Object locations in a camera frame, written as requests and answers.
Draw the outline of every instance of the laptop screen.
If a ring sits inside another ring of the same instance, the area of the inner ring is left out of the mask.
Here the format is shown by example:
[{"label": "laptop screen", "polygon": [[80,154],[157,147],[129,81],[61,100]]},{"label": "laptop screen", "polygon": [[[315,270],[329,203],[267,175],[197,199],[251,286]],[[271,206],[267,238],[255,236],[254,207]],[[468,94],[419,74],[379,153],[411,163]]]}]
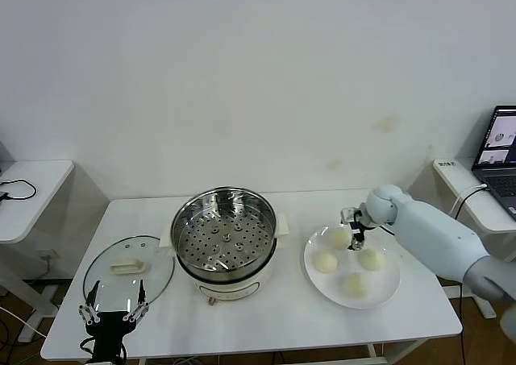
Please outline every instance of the laptop screen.
[{"label": "laptop screen", "polygon": [[516,166],[515,139],[516,106],[498,106],[473,167]]}]

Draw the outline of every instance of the steamed bun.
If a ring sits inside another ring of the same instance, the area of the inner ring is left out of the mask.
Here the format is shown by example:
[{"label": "steamed bun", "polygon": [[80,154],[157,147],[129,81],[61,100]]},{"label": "steamed bun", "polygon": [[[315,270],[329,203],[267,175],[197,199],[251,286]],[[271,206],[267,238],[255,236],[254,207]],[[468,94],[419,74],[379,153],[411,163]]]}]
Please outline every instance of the steamed bun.
[{"label": "steamed bun", "polygon": [[330,232],[330,241],[336,250],[345,250],[351,244],[352,236],[349,230],[340,226]]},{"label": "steamed bun", "polygon": [[344,278],[344,292],[353,298],[365,297],[370,291],[370,285],[364,274],[353,272]]},{"label": "steamed bun", "polygon": [[328,251],[316,252],[312,262],[314,263],[315,269],[324,274],[334,272],[339,266],[337,257]]},{"label": "steamed bun", "polygon": [[370,271],[380,271],[385,267],[385,256],[378,250],[365,249],[358,253],[362,267]]}]

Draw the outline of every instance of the laptop keyboard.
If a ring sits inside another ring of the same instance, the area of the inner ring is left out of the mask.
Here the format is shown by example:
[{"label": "laptop keyboard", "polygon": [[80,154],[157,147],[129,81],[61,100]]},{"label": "laptop keyboard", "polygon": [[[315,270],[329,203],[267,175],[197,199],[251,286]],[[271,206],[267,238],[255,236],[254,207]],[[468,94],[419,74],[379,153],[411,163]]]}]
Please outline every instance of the laptop keyboard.
[{"label": "laptop keyboard", "polygon": [[516,197],[516,176],[492,176],[485,181],[502,197]]}]

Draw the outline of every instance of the pot handle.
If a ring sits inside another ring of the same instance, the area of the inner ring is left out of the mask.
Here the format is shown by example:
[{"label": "pot handle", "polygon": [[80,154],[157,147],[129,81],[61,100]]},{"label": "pot handle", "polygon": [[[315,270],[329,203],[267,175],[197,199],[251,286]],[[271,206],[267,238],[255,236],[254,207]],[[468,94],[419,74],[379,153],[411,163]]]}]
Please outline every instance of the pot handle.
[{"label": "pot handle", "polygon": [[160,236],[160,248],[169,249],[170,256],[173,258],[176,257],[176,250],[174,249],[174,246],[172,245],[172,240],[170,239],[170,229],[172,228],[172,220],[170,222],[167,222],[163,230],[161,231]]},{"label": "pot handle", "polygon": [[287,222],[287,217],[284,214],[278,214],[276,216],[276,238],[277,247],[285,248],[288,245],[289,238],[285,238],[284,236],[288,235],[289,231],[289,223]]}]

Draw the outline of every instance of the stainless steel steamer basket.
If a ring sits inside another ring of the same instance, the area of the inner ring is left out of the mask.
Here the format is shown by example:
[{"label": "stainless steel steamer basket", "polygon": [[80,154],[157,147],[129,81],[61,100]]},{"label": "stainless steel steamer basket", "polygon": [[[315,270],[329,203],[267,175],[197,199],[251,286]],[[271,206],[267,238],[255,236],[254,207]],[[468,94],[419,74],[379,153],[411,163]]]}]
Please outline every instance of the stainless steel steamer basket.
[{"label": "stainless steel steamer basket", "polygon": [[276,215],[259,194],[221,187],[192,198],[176,214],[170,238],[195,279],[235,283],[256,274],[276,249]]}]

